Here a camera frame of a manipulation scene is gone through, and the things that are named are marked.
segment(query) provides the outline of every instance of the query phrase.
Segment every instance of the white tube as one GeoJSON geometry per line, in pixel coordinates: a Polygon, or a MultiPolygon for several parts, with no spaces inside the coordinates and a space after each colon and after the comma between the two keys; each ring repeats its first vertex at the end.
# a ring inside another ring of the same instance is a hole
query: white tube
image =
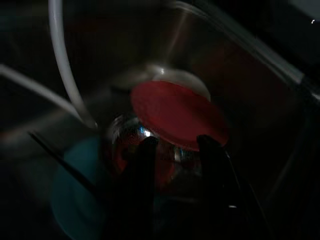
{"type": "Polygon", "coordinates": [[[91,117],[81,98],[70,68],[64,37],[62,0],[49,0],[48,11],[53,51],[65,90],[85,124],[90,128],[96,128],[97,123],[91,117]]]}
{"type": "Polygon", "coordinates": [[[55,92],[51,91],[50,89],[46,88],[45,86],[37,83],[35,80],[3,64],[0,64],[0,76],[1,75],[58,105],[82,122],[81,117],[70,102],[68,102],[55,92]]]}

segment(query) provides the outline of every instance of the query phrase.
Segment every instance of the stainless steel bowl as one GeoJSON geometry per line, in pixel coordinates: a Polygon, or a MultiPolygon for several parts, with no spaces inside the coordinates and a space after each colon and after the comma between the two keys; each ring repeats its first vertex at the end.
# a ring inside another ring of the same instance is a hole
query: stainless steel bowl
{"type": "Polygon", "coordinates": [[[134,157],[139,143],[149,136],[158,138],[155,157],[155,186],[160,190],[178,176],[200,176],[198,153],[167,142],[154,131],[145,128],[134,114],[117,117],[102,137],[102,160],[117,177],[134,157]]]}

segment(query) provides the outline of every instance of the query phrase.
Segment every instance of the red lid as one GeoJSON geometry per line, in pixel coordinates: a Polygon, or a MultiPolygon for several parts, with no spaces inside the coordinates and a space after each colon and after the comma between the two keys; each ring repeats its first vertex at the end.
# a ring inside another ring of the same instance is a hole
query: red lid
{"type": "Polygon", "coordinates": [[[229,135],[218,107],[188,88],[147,81],[131,93],[133,110],[141,123],[162,139],[198,151],[197,136],[208,135],[223,146],[229,135]]]}

